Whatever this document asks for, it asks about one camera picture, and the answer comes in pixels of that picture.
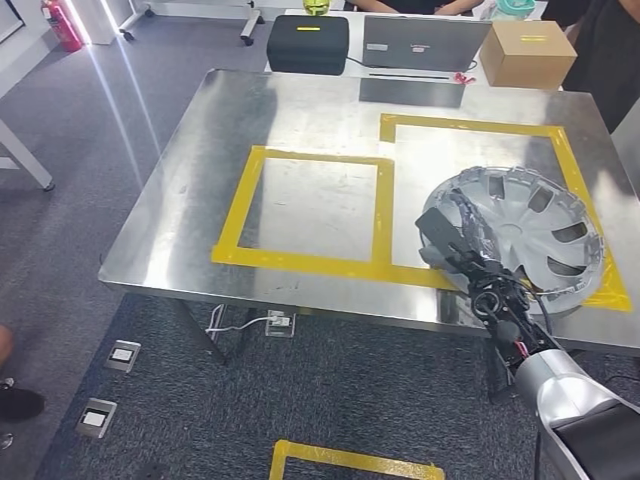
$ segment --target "table top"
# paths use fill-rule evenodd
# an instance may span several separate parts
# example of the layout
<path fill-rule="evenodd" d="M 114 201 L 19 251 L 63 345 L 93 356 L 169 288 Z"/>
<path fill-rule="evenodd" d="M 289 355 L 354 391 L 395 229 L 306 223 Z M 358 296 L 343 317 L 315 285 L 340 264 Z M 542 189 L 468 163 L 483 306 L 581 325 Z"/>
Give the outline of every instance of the table top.
<path fill-rule="evenodd" d="M 458 308 L 459 294 L 415 285 L 416 272 L 428 272 L 414 225 L 425 199 L 475 165 L 525 166 L 561 185 L 565 176 L 549 138 L 411 125 L 424 117 L 564 126 L 607 246 L 640 304 L 629 261 L 640 205 L 589 95 L 294 74 L 207 74 L 99 278 L 143 294 L 483 335 Z M 397 123 L 395 138 L 385 119 Z M 368 270 L 385 242 L 395 267 Z M 212 262 L 214 245 L 224 260 L 236 243 L 243 259 Z M 232 264 L 266 259 L 276 268 Z M 376 277 L 387 270 L 400 273 Z M 413 280 L 402 283 L 405 273 Z M 554 329 L 568 346 L 640 351 L 632 313 L 581 307 Z"/>

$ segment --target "black carrying case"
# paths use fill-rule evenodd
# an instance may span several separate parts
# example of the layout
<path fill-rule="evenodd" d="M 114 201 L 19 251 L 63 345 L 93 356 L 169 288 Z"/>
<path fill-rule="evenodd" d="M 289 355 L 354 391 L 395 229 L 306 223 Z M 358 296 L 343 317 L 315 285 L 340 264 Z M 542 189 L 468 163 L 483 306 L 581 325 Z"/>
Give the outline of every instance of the black carrying case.
<path fill-rule="evenodd" d="M 349 52 L 349 22 L 343 17 L 281 15 L 266 57 L 272 71 L 341 75 Z"/>

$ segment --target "fire extinguisher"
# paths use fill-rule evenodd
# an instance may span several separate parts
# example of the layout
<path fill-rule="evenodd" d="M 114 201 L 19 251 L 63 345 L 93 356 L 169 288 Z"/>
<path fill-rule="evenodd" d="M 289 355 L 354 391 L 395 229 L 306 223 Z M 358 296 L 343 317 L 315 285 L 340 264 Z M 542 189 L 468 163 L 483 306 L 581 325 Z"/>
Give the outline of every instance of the fire extinguisher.
<path fill-rule="evenodd" d="M 42 14 L 66 51 L 75 52 L 82 48 L 82 42 L 64 13 L 60 0 L 44 0 Z"/>

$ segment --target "yellow tape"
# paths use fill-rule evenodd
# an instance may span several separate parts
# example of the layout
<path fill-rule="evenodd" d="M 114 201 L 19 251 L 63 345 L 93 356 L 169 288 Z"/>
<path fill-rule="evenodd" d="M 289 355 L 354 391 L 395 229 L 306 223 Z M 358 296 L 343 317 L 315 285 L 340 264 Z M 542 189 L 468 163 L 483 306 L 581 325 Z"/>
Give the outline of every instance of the yellow tape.
<path fill-rule="evenodd" d="M 562 127 L 546 125 L 518 125 L 509 123 L 481 122 L 411 115 L 380 116 L 381 141 L 395 142 L 398 125 L 450 128 L 475 132 L 506 133 L 548 137 L 551 139 L 567 188 L 579 196 L 595 228 L 603 235 L 595 209 L 568 140 Z M 374 165 L 377 168 L 376 200 L 374 212 L 373 242 L 371 261 L 346 260 L 291 252 L 275 252 L 260 248 L 240 248 L 238 242 L 260 176 L 266 158 L 308 160 L 319 162 Z M 217 245 L 211 252 L 211 261 L 254 268 L 272 268 L 301 273 L 334 275 L 377 282 L 400 283 L 420 287 L 455 290 L 444 275 L 427 268 L 405 267 L 392 263 L 393 230 L 394 162 L 387 158 L 350 157 L 300 152 L 286 152 L 254 146 L 220 233 Z M 605 249 L 605 268 L 601 287 L 584 305 L 631 311 L 632 305 L 622 278 L 608 249 Z"/>
<path fill-rule="evenodd" d="M 244 267 L 273 268 L 291 272 L 358 278 L 374 282 L 402 283 L 418 287 L 457 290 L 438 270 L 400 265 L 321 257 L 301 253 L 275 252 L 262 248 L 214 247 L 211 261 Z"/>
<path fill-rule="evenodd" d="M 445 480 L 445 472 L 434 465 L 422 465 L 361 453 L 303 445 L 287 440 L 278 440 L 275 443 L 273 448 L 273 459 L 271 462 L 269 480 L 282 480 L 285 476 L 285 465 L 287 457 L 402 478 Z"/>
<path fill-rule="evenodd" d="M 553 145 L 555 156 L 558 157 L 558 163 L 560 164 L 560 169 L 567 183 L 567 188 L 582 200 L 585 207 L 586 207 L 586 213 L 589 214 L 591 221 L 598 230 L 598 233 L 604 237 L 605 232 L 602 231 L 602 226 L 598 218 L 598 213 L 591 200 L 586 184 L 584 183 L 584 179 L 582 173 L 580 173 L 576 157 L 574 156 L 574 152 L 571 150 L 569 139 L 567 138 L 565 129 L 555 126 L 548 128 L 549 136 L 551 138 L 551 143 Z M 617 267 L 616 267 L 614 256 L 608 248 L 606 248 L 606 242 L 605 245 L 605 267 L 602 272 L 602 279 L 600 282 L 600 288 L 586 299 L 583 305 L 610 308 L 611 310 L 620 310 L 623 312 L 632 311 L 633 305 L 626 293 L 626 289 Z"/>
<path fill-rule="evenodd" d="M 600 225 L 598 214 L 591 200 L 582 173 L 571 150 L 565 129 L 559 126 L 549 125 L 522 125 L 510 123 L 481 122 L 476 120 L 459 120 L 437 117 L 418 117 L 412 115 L 392 115 L 383 113 L 380 115 L 380 138 L 385 142 L 395 142 L 395 131 L 398 125 L 411 125 L 417 127 L 451 128 L 456 130 L 467 130 L 475 132 L 508 133 L 512 135 L 527 135 L 532 137 L 548 137 L 551 140 L 562 176 L 567 188 L 582 200 L 586 211 L 598 232 L 604 238 L 604 232 Z M 631 299 L 620 272 L 616 266 L 611 252 L 605 249 L 605 265 L 600 288 L 583 303 L 585 306 L 608 308 L 630 312 L 633 310 Z"/>

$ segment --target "brown box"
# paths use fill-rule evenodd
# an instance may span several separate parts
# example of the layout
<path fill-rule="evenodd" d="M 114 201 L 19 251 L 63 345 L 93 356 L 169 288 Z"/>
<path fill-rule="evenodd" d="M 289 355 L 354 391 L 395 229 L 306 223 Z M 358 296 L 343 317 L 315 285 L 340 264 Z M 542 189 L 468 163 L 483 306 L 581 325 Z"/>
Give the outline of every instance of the brown box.
<path fill-rule="evenodd" d="M 555 22 L 494 22 L 480 49 L 494 87 L 557 90 L 577 56 Z"/>

